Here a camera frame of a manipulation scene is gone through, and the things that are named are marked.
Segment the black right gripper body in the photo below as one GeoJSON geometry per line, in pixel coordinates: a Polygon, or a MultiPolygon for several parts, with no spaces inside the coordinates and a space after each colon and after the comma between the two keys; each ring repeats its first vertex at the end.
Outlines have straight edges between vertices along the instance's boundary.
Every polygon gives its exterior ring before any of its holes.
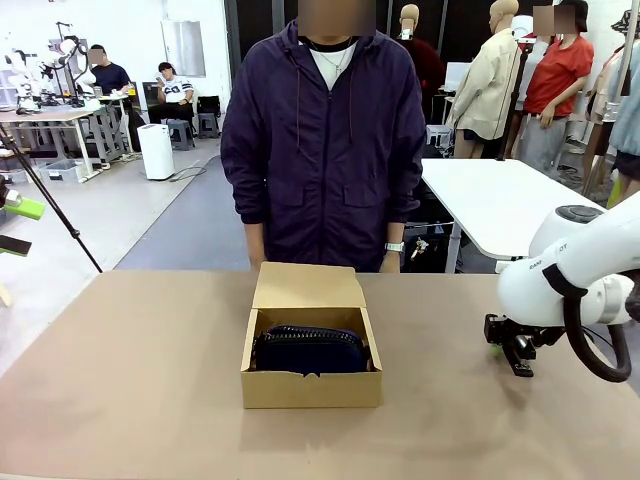
{"type": "Polygon", "coordinates": [[[513,340],[517,335],[525,335],[531,338],[531,342],[537,348],[553,346],[564,334],[564,327],[538,327],[521,325],[510,319],[511,339],[508,346],[513,349],[513,340]]]}

